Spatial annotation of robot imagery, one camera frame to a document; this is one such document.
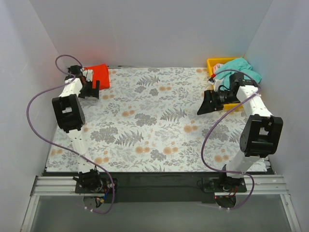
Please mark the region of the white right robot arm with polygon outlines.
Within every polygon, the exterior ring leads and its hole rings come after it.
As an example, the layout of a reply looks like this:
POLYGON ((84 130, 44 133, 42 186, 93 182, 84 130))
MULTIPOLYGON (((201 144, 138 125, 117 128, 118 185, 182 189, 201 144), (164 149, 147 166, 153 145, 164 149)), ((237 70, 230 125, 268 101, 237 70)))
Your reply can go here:
POLYGON ((239 152, 220 171, 219 188, 229 192, 244 184, 245 173, 258 161, 276 152, 283 119, 273 116, 266 108, 259 92, 258 83, 243 72, 234 72, 229 77, 227 90, 206 90, 197 114, 221 111, 224 105, 234 103, 242 106, 248 120, 240 135, 239 152))

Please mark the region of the orange t-shirt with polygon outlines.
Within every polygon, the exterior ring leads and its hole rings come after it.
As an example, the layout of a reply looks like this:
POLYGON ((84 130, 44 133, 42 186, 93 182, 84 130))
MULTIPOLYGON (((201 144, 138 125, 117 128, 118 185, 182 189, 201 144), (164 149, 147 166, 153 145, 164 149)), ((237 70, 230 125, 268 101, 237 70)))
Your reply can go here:
POLYGON ((96 81, 100 81, 99 90, 108 89, 110 87, 109 70, 106 64, 84 67, 86 72, 93 71, 92 88, 96 87, 96 81))

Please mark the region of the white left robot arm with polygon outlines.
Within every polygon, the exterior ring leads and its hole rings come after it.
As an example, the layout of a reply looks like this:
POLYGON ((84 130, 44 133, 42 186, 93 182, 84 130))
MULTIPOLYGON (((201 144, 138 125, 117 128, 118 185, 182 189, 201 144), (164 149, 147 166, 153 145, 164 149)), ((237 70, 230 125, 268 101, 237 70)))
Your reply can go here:
POLYGON ((83 136, 85 116, 79 98, 99 99, 100 81, 93 83, 93 70, 73 65, 68 68, 65 77, 65 87, 61 94, 52 99, 56 120, 60 129, 69 137, 73 150, 78 152, 78 174, 92 174, 96 167, 88 162, 90 154, 83 136))

